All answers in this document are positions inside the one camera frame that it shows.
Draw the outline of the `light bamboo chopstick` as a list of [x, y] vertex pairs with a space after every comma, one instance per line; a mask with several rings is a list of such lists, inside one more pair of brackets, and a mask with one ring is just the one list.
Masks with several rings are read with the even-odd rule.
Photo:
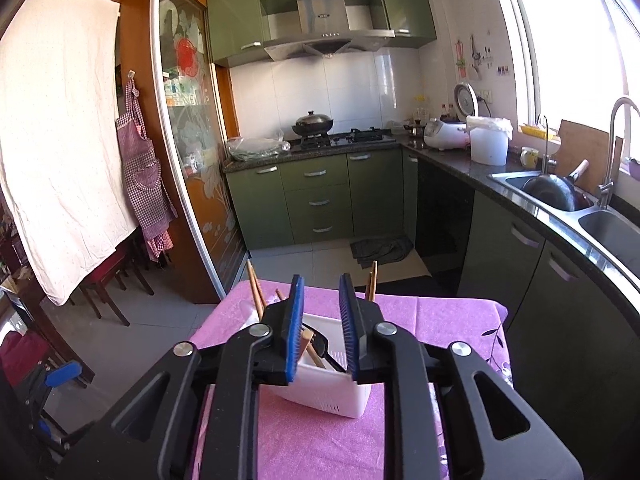
[[375, 302], [376, 288], [378, 287], [378, 262], [376, 260], [372, 262], [371, 271], [373, 272], [373, 278], [372, 278], [370, 301]]

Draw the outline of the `green lower kitchen cabinets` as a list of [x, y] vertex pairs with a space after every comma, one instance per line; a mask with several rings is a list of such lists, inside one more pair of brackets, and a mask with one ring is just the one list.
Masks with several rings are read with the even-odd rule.
[[227, 182], [250, 250], [405, 232], [400, 148], [273, 160]]

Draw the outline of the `green kitchen cabinets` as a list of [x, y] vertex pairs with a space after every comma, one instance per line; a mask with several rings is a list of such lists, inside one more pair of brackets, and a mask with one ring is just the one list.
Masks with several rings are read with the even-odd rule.
[[400, 148], [273, 160], [227, 182], [250, 250], [405, 232]]
[[207, 0], [207, 14], [210, 54], [226, 67], [420, 48], [437, 37], [430, 0]]

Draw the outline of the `green upper kitchen cabinets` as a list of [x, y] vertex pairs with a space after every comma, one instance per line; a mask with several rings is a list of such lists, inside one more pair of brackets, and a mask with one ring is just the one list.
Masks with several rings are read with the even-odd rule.
[[430, 0], [207, 0], [207, 14], [210, 54], [226, 67], [420, 48], [437, 37]]

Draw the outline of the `dark wooden chopstick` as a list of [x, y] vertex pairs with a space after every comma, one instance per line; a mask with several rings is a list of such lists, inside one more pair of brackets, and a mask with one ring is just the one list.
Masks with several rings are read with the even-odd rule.
[[258, 276], [253, 266], [253, 263], [249, 261], [247, 265], [248, 265], [248, 274], [250, 274], [250, 282], [252, 283], [252, 287], [255, 291], [256, 304], [260, 304], [260, 308], [262, 310], [265, 310], [265, 308], [268, 306], [268, 302], [266, 300], [266, 296], [264, 292], [262, 291], [262, 285], [259, 283]]

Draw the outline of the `dark floor mat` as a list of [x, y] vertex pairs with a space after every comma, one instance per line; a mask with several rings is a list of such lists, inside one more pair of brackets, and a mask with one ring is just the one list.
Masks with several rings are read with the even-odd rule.
[[352, 242], [350, 250], [363, 269], [370, 269], [375, 261], [382, 266], [404, 260], [413, 250], [413, 242], [406, 234], [365, 238]]

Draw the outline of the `white plastic utensil holder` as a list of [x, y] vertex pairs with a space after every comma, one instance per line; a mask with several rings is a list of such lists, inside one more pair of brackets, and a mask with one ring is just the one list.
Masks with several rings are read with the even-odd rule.
[[335, 318], [305, 313], [303, 324], [328, 340], [326, 368], [319, 368], [305, 353], [297, 365], [294, 382], [286, 387], [267, 386], [280, 398], [315, 410], [348, 418], [360, 418], [366, 410], [370, 385], [358, 385], [345, 372], [347, 367], [343, 330]]

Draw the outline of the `pink floral tablecloth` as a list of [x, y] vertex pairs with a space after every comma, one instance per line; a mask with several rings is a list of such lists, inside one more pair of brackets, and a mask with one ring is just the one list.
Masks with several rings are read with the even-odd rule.
[[[510, 356], [498, 302], [470, 298], [376, 296], [386, 321], [446, 348], [467, 342], [507, 382]], [[250, 283], [242, 281], [191, 336], [199, 348], [222, 344], [257, 323]], [[335, 289], [305, 287], [304, 321], [321, 330], [330, 355], [346, 365]], [[358, 386], [304, 356], [288, 387], [260, 387], [258, 479], [383, 479], [384, 388]]]

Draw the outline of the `purple checked apron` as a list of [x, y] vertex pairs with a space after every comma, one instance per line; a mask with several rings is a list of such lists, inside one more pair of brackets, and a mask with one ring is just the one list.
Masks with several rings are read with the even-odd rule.
[[125, 87], [125, 113], [116, 120], [116, 133], [124, 187], [134, 218], [142, 231], [149, 258], [157, 262], [163, 252], [174, 247], [168, 229], [177, 218], [162, 178], [160, 160], [146, 133], [140, 92], [130, 70]]

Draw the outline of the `black gas stove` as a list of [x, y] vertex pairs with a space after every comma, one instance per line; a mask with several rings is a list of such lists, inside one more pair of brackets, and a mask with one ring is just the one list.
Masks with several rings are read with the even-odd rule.
[[305, 136], [290, 142], [290, 153], [311, 152], [318, 150], [332, 150], [332, 148], [354, 148], [355, 146], [394, 144], [396, 138], [390, 129], [351, 128], [349, 132], [319, 133], [315, 136]]

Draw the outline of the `black wok with lid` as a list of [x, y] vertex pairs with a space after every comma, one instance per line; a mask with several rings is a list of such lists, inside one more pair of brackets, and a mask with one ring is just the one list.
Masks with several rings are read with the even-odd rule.
[[334, 120], [326, 114], [316, 114], [310, 110], [305, 116], [299, 117], [292, 125], [292, 131], [298, 136], [322, 136], [328, 133]]

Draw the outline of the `white rice cooker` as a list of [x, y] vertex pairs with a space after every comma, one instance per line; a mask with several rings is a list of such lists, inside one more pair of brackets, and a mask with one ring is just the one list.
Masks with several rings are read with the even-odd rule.
[[464, 150], [470, 144], [470, 135], [463, 122], [443, 122], [433, 118], [425, 126], [424, 143], [439, 151]]

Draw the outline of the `white hanging cloth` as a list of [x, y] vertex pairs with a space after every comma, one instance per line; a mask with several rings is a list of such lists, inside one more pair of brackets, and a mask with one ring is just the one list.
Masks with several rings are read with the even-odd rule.
[[116, 118], [118, 3], [26, 0], [1, 38], [1, 189], [48, 298], [136, 229]]

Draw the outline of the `white plastic bucket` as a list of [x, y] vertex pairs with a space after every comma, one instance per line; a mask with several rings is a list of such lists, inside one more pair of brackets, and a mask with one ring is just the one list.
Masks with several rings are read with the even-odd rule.
[[466, 130], [470, 136], [471, 159], [486, 166], [504, 166], [513, 126], [509, 119], [468, 116]]

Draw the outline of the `black frying pan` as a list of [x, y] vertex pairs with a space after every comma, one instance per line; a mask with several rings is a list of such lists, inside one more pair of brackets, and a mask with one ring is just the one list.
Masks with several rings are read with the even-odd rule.
[[584, 192], [575, 188], [575, 182], [587, 171], [589, 162], [584, 159], [567, 177], [556, 174], [541, 174], [530, 178], [523, 192], [541, 203], [562, 211], [578, 211], [591, 206]]

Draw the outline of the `stainless steel sink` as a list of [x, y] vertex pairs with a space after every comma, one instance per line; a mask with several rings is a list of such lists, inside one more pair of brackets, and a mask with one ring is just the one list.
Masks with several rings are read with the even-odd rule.
[[639, 287], [639, 228], [615, 209], [590, 205], [578, 211], [564, 211], [526, 193], [524, 183], [538, 176], [538, 171], [512, 171], [490, 174], [509, 192], [520, 196], [526, 204], [543, 210], [553, 222], [569, 228], [583, 238], [596, 252], [612, 263], [634, 286]]

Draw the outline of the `glass sliding door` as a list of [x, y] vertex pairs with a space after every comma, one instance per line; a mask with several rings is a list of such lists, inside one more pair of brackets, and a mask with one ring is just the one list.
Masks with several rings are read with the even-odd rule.
[[246, 249], [221, 171], [224, 139], [208, 62], [206, 15], [194, 0], [150, 0], [155, 99], [166, 158], [163, 178], [176, 205], [170, 258], [183, 296], [219, 304]]

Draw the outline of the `wooden cutting board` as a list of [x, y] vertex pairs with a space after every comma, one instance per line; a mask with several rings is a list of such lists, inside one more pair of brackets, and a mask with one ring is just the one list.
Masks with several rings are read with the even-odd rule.
[[623, 151], [624, 139], [615, 137], [614, 162], [612, 176], [606, 175], [608, 169], [608, 132], [588, 127], [577, 122], [563, 119], [559, 136], [561, 145], [553, 155], [556, 160], [555, 173], [566, 177], [584, 159], [589, 162], [587, 171], [576, 181], [578, 188], [593, 196], [599, 196], [599, 185], [609, 180], [617, 182], [620, 172], [620, 155]]

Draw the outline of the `steel range hood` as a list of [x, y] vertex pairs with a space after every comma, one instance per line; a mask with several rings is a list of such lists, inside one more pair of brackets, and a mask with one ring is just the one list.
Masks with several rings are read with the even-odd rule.
[[396, 37], [382, 0], [264, 0], [262, 22], [273, 61], [374, 52]]

